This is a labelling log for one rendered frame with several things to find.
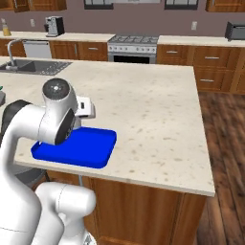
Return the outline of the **silver stove with oven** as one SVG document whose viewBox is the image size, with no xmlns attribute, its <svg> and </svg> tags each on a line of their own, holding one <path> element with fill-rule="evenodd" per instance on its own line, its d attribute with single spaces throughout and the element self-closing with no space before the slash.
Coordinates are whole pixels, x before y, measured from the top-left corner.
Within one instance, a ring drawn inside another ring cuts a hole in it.
<svg viewBox="0 0 245 245">
<path fill-rule="evenodd" d="M 159 36 L 116 34 L 107 42 L 112 62 L 155 64 Z"/>
</svg>

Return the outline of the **blue tray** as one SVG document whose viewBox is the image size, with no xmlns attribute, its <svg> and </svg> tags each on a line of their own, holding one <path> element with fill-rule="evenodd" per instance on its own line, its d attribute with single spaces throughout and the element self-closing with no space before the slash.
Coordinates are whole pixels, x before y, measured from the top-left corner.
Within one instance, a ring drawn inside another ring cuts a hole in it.
<svg viewBox="0 0 245 245">
<path fill-rule="evenodd" d="M 103 168 L 107 165 L 117 141 L 114 130 L 80 127 L 60 145 L 36 142 L 31 153 L 36 160 L 67 165 Z"/>
</svg>

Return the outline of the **grey sink basin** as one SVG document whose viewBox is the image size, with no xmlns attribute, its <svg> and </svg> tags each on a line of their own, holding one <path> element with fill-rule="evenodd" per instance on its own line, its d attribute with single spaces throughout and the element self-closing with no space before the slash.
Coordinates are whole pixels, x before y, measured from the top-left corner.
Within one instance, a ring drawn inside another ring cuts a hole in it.
<svg viewBox="0 0 245 245">
<path fill-rule="evenodd" d="M 65 61 L 51 61 L 51 60 L 29 60 L 29 59 L 15 59 L 13 61 L 14 69 L 11 67 L 11 62 L 8 61 L 0 65 L 0 72 L 2 73 L 16 73 L 16 74 L 31 74 L 41 76 L 55 76 L 69 65 L 71 62 Z"/>
</svg>

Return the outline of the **wooden wall cupboards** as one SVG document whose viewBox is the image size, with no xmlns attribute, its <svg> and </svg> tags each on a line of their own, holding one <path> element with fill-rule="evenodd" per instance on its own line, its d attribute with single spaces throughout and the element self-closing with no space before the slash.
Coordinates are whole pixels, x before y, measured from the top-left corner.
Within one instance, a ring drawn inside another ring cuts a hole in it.
<svg viewBox="0 0 245 245">
<path fill-rule="evenodd" d="M 64 11 L 66 0 L 0 0 L 0 11 Z"/>
<path fill-rule="evenodd" d="M 209 12 L 245 12 L 245 0 L 207 0 Z"/>
</svg>

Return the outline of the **silver coffee machine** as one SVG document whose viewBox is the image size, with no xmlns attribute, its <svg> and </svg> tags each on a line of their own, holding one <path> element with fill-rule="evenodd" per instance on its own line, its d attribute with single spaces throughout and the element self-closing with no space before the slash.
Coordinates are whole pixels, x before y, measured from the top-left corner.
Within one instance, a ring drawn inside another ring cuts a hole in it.
<svg viewBox="0 0 245 245">
<path fill-rule="evenodd" d="M 56 37 L 65 33 L 62 16 L 46 17 L 44 27 L 47 37 Z"/>
</svg>

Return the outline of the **grey round stool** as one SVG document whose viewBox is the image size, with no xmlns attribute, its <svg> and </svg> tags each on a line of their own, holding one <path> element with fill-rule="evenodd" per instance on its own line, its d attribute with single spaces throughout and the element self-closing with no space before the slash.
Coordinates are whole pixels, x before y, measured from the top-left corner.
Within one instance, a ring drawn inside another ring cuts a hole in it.
<svg viewBox="0 0 245 245">
<path fill-rule="evenodd" d="M 23 184 L 32 188 L 45 175 L 46 170 L 35 167 L 14 166 L 13 173 Z"/>
</svg>

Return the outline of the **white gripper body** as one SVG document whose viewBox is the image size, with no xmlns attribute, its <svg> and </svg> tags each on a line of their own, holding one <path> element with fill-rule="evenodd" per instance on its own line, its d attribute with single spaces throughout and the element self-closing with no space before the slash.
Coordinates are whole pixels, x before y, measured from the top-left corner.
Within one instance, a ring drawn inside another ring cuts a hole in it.
<svg viewBox="0 0 245 245">
<path fill-rule="evenodd" d="M 77 111 L 76 116 L 80 119 L 94 119 L 96 114 L 94 111 Z"/>
</svg>

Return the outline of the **wooden base cupboards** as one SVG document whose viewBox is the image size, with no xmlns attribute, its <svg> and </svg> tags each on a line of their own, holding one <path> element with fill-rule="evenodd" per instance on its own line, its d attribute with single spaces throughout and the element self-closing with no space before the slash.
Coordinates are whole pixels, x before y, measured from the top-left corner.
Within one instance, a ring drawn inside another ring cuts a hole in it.
<svg viewBox="0 0 245 245">
<path fill-rule="evenodd" d="M 8 44 L 10 40 L 9 39 L 1 39 L 0 38 L 0 56 L 8 56 Z M 11 54 L 13 56 L 20 56 L 25 57 L 25 50 L 24 46 L 21 42 L 17 42 L 11 45 Z"/>
<path fill-rule="evenodd" d="M 158 44 L 157 63 L 192 66 L 199 91 L 230 92 L 241 52 L 240 47 Z"/>
<path fill-rule="evenodd" d="M 52 58 L 73 60 L 107 60 L 106 42 L 50 41 Z"/>
</svg>

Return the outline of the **silver sink tap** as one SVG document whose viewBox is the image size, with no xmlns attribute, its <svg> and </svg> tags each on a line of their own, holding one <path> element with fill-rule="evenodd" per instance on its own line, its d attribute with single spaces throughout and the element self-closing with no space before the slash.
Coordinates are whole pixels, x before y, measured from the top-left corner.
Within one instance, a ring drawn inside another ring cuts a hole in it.
<svg viewBox="0 0 245 245">
<path fill-rule="evenodd" d="M 22 43 L 22 39 L 21 38 L 17 38 L 17 39 L 14 39 L 14 40 L 12 40 L 12 41 L 10 41 L 8 43 L 8 54 L 9 54 L 9 57 L 10 57 L 11 64 L 7 65 L 6 69 L 9 70 L 9 71 L 17 71 L 18 70 L 18 66 L 14 63 L 14 59 L 13 59 L 12 51 L 11 51 L 11 47 L 15 43 L 18 43 L 18 42 Z"/>
</svg>

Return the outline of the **dark framed window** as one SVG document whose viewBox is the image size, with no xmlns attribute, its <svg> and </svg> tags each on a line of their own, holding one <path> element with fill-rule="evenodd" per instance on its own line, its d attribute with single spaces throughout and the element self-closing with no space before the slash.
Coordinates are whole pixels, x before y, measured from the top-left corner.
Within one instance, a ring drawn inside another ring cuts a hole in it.
<svg viewBox="0 0 245 245">
<path fill-rule="evenodd" d="M 198 9 L 198 0 L 165 0 L 166 10 L 191 10 Z"/>
<path fill-rule="evenodd" d="M 86 10 L 112 10 L 114 8 L 111 0 L 83 0 Z"/>
</svg>

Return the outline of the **dark grey toaster oven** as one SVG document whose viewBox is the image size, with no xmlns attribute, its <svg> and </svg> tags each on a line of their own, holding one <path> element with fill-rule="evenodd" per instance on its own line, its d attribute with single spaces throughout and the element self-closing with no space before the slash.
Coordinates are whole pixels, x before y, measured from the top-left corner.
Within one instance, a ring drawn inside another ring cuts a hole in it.
<svg viewBox="0 0 245 245">
<path fill-rule="evenodd" d="M 245 24 L 227 23 L 225 37 L 229 40 L 245 40 Z"/>
</svg>

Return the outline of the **silver range hood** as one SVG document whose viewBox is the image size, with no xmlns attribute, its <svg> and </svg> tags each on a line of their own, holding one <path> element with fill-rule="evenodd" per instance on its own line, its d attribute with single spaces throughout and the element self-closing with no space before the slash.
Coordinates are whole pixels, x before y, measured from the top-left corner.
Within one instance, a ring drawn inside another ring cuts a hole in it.
<svg viewBox="0 0 245 245">
<path fill-rule="evenodd" d="M 160 4 L 162 0 L 110 0 L 113 4 Z"/>
</svg>

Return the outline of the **white dishwasher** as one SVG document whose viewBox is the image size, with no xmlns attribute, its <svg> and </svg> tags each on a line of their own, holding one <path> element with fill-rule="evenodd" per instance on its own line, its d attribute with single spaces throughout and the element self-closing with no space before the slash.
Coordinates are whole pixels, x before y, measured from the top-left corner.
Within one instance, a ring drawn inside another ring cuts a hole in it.
<svg viewBox="0 0 245 245">
<path fill-rule="evenodd" d="M 51 58 L 50 44 L 46 40 L 24 40 L 26 57 Z"/>
</svg>

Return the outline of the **yellow bottle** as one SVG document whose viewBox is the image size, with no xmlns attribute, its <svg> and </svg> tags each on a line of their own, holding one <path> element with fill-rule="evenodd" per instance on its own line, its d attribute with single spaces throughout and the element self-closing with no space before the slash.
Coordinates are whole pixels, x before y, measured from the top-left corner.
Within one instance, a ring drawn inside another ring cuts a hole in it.
<svg viewBox="0 0 245 245">
<path fill-rule="evenodd" d="M 4 18 L 1 18 L 2 28 L 3 28 L 3 36 L 11 36 L 11 31 L 7 25 L 7 22 Z"/>
</svg>

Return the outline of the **wooden island cabinet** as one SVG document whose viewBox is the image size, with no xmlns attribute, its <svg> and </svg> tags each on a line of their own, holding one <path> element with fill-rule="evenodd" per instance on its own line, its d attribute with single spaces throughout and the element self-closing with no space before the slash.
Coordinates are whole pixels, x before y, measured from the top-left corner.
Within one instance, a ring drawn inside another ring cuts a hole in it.
<svg viewBox="0 0 245 245">
<path fill-rule="evenodd" d="M 84 218 L 99 245 L 192 245 L 206 203 L 203 195 L 49 171 L 52 181 L 83 184 L 97 196 Z"/>
</svg>

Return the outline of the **grey object with green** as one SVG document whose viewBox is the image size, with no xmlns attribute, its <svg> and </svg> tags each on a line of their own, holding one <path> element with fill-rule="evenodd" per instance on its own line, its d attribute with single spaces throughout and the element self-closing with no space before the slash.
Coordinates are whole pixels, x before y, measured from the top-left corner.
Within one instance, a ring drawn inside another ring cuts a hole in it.
<svg viewBox="0 0 245 245">
<path fill-rule="evenodd" d="M 0 106 L 6 102 L 6 94 L 3 92 L 3 86 L 0 85 Z"/>
</svg>

